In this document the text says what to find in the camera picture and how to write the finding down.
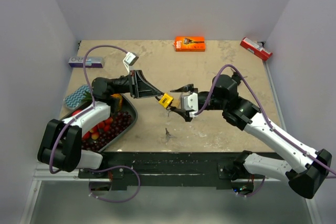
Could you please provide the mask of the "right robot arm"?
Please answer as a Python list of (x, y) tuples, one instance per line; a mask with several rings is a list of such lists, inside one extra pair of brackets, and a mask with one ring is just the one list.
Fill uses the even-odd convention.
[(251, 174), (274, 178), (287, 183), (301, 197), (313, 198), (329, 174), (332, 154), (301, 143), (274, 124), (261, 108), (239, 96), (238, 84), (231, 76), (221, 74), (213, 78), (212, 84), (212, 92), (199, 92), (193, 84), (177, 89), (180, 103), (170, 110), (186, 122), (202, 107), (221, 111), (226, 122), (261, 140), (281, 157), (267, 158), (244, 151), (234, 162), (237, 177)]

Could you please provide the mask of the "yellow padlock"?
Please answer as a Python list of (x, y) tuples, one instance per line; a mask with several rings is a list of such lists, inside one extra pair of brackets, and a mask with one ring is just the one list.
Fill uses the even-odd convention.
[(170, 96), (167, 93), (164, 93), (160, 98), (159, 97), (155, 97), (155, 98), (157, 99), (158, 103), (165, 109), (167, 109), (171, 105), (174, 99), (172, 96)]

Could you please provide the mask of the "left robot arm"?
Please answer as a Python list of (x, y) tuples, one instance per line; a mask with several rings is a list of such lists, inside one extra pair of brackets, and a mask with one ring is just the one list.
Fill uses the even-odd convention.
[(116, 112), (119, 101), (114, 94), (129, 93), (135, 99), (164, 94), (145, 79), (141, 70), (116, 79), (95, 78), (91, 89), (92, 103), (87, 108), (63, 120), (53, 119), (46, 126), (37, 158), (49, 166), (52, 174), (88, 168), (97, 178), (105, 177), (109, 165), (103, 162), (102, 154), (81, 148), (82, 137)]

